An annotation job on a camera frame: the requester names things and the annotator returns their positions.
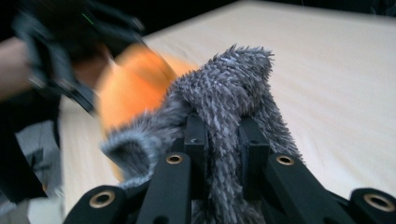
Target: gray fur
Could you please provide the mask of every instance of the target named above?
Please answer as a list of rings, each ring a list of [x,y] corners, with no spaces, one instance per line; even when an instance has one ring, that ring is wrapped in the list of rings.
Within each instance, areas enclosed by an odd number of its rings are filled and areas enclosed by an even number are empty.
[[[122,168],[124,188],[150,179],[155,164],[194,110],[204,121],[213,145],[208,199],[193,202],[192,223],[264,223],[260,203],[247,202],[239,181],[240,151],[236,131],[242,116],[253,117],[274,151],[302,158],[271,95],[271,51],[232,46],[197,71],[177,79],[162,106],[114,131],[102,144]]]

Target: light wood surface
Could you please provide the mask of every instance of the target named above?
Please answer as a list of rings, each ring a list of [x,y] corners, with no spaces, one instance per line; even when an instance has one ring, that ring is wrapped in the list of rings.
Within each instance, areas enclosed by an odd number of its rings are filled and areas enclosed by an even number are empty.
[[[345,198],[355,188],[396,196],[396,20],[240,1],[146,43],[204,64],[231,45],[275,54],[271,93],[307,167]],[[95,116],[65,99],[61,116],[66,213],[88,189],[117,184],[99,150]]]

